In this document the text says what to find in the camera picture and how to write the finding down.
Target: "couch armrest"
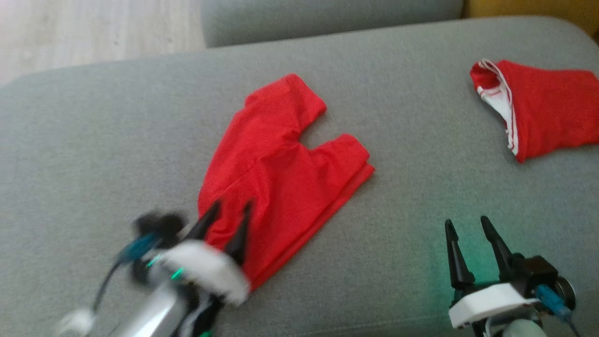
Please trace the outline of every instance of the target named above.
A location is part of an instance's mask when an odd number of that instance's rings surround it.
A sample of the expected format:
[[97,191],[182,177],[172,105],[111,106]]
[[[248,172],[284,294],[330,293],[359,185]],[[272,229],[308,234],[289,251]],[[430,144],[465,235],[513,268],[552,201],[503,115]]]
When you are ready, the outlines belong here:
[[207,47],[458,19],[463,0],[203,0]]

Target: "white robot part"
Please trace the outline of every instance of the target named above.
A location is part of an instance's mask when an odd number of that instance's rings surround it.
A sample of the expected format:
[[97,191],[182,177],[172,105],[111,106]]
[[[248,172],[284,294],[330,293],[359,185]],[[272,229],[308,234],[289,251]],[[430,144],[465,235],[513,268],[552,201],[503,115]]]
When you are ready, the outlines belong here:
[[538,299],[525,299],[509,283],[495,284],[464,296],[449,309],[449,319],[453,328],[457,329],[538,301]]
[[227,254],[200,240],[185,240],[165,251],[157,262],[171,270],[183,269],[183,277],[218,296],[223,302],[242,304],[250,293],[250,282]]
[[66,315],[56,327],[55,336],[87,336],[96,322],[91,309],[81,308]]

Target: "fabric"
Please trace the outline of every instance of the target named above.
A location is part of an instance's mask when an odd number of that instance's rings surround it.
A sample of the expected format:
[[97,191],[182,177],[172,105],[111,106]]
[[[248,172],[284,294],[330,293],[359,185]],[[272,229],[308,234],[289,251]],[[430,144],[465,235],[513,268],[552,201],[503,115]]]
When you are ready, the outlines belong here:
[[483,59],[474,89],[505,120],[520,163],[558,148],[599,143],[599,81],[586,70],[543,70]]
[[221,217],[206,242],[219,249],[233,238],[252,202],[243,271],[255,290],[320,229],[374,168],[368,151],[343,134],[309,150],[301,133],[326,110],[295,74],[246,99],[208,166],[199,193],[200,214],[221,201]]
[[464,0],[203,0],[208,48],[456,20]]
[[[376,174],[213,336],[471,336],[453,330],[443,223],[478,281],[496,279],[480,229],[540,254],[570,280],[574,320],[599,331],[599,147],[528,162],[472,90],[483,57],[599,74],[597,45],[547,17],[497,17],[359,31],[66,68],[0,89],[0,335],[47,336],[88,306],[130,222],[154,207],[197,216],[198,187],[244,97],[295,72],[328,105],[312,149],[342,133]],[[148,291],[115,275],[94,336]],[[543,321],[551,337],[571,332]]]

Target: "cable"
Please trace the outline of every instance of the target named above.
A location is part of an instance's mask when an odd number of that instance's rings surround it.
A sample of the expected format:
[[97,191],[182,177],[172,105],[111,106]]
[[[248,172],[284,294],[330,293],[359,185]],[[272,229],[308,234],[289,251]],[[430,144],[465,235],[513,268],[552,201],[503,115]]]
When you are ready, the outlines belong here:
[[94,312],[94,314],[98,313],[98,309],[100,307],[100,303],[102,302],[102,298],[104,297],[104,293],[106,292],[108,282],[110,281],[116,270],[120,267],[120,265],[121,261],[116,261],[113,264],[112,268],[110,268],[110,270],[106,274],[106,277],[104,277],[102,285],[100,285],[100,289],[98,289],[98,292],[96,293],[96,299],[93,301],[92,311]]
[[574,333],[574,336],[576,337],[582,337],[582,335],[580,334],[580,332],[578,332],[578,329],[576,329],[576,326],[574,325],[574,322],[572,322],[572,317],[568,317],[565,319],[565,322],[570,326],[570,328],[572,329],[572,332]]

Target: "gray upholstery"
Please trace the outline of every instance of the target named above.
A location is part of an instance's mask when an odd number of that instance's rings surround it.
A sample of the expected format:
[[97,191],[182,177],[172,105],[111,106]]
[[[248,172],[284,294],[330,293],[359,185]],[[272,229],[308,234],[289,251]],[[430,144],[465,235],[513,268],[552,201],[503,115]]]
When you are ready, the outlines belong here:
[[208,47],[458,19],[464,0],[202,0]]
[[[223,336],[470,336],[450,328],[443,223],[479,281],[497,277],[479,216],[542,254],[599,325],[599,146],[516,163],[476,95],[477,60],[599,73],[573,25],[503,17],[403,26],[49,71],[0,90],[0,335],[47,336],[88,305],[129,222],[195,217],[211,155],[251,91],[299,74],[327,103],[309,146],[355,135],[374,176],[278,274],[219,318]],[[124,273],[95,336],[144,298]],[[570,336],[547,320],[550,336]]]

